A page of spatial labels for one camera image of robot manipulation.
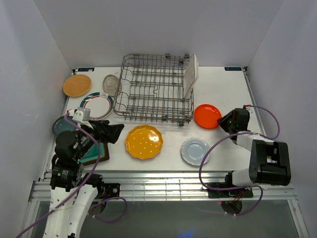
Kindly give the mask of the orange round plate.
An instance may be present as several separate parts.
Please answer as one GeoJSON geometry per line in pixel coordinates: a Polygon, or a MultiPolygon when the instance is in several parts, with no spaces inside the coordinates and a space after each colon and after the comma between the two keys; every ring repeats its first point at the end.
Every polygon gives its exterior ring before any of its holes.
{"type": "Polygon", "coordinates": [[[218,127],[217,120],[222,118],[220,110],[210,104],[201,104],[194,111],[195,122],[204,129],[218,127]]]}

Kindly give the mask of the white rectangular plate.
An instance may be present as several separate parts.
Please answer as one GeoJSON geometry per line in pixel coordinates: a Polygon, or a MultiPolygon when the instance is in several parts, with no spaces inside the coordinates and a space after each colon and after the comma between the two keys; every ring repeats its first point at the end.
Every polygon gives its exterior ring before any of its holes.
{"type": "Polygon", "coordinates": [[[191,91],[194,88],[195,83],[199,78],[199,62],[195,54],[192,55],[190,62],[185,70],[184,79],[183,79],[183,88],[185,99],[189,99],[191,91]]]}

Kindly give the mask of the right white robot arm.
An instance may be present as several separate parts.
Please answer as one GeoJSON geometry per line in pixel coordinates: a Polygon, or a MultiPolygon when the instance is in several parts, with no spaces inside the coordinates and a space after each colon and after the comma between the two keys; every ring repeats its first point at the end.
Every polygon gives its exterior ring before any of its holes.
{"type": "Polygon", "coordinates": [[[249,166],[229,172],[219,186],[230,197],[240,193],[242,187],[254,184],[287,186],[291,181],[288,145],[251,132],[249,120],[246,107],[235,108],[217,120],[219,126],[232,136],[232,142],[251,153],[249,166]]]}

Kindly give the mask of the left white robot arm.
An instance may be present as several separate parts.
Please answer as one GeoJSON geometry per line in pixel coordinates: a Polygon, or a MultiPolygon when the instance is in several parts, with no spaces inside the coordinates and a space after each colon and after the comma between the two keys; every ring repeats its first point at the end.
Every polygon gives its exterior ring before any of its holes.
{"type": "Polygon", "coordinates": [[[102,175],[84,174],[81,159],[93,147],[114,144],[123,124],[108,120],[91,121],[78,130],[65,130],[55,139],[50,182],[51,200],[45,238],[77,238],[95,199],[107,200],[113,195],[102,175]]]}

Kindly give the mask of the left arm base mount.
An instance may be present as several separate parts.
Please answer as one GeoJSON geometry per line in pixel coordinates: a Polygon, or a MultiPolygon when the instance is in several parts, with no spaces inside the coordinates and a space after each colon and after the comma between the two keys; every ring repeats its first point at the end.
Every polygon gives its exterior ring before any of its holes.
{"type": "Polygon", "coordinates": [[[120,187],[121,184],[119,183],[101,183],[96,185],[98,190],[98,194],[96,199],[105,199],[105,198],[112,198],[112,197],[119,197],[120,196],[120,187]]]}

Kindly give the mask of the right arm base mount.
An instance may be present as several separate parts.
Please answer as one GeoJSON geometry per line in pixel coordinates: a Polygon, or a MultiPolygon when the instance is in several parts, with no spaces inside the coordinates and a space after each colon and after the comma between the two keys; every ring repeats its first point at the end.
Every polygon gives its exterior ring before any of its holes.
{"type": "MultiPolygon", "coordinates": [[[[208,186],[213,188],[227,188],[227,184],[225,182],[211,182],[208,183],[208,186]]],[[[246,189],[214,191],[202,186],[202,190],[206,190],[208,192],[208,198],[253,198],[254,196],[252,190],[246,189]]]]}

